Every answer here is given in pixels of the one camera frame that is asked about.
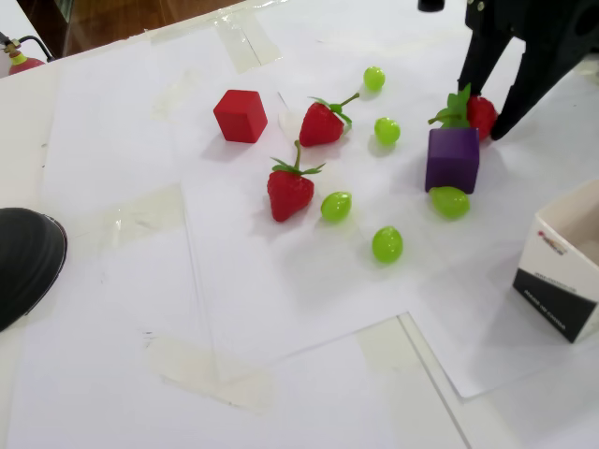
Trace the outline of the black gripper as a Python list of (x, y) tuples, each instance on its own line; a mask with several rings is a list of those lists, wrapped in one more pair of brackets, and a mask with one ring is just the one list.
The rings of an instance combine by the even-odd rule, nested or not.
[(598, 51), (596, 1), (468, 1), (472, 36), (458, 79), (480, 94), (512, 36), (525, 43), (519, 71), (490, 137), (504, 137), (578, 62)]

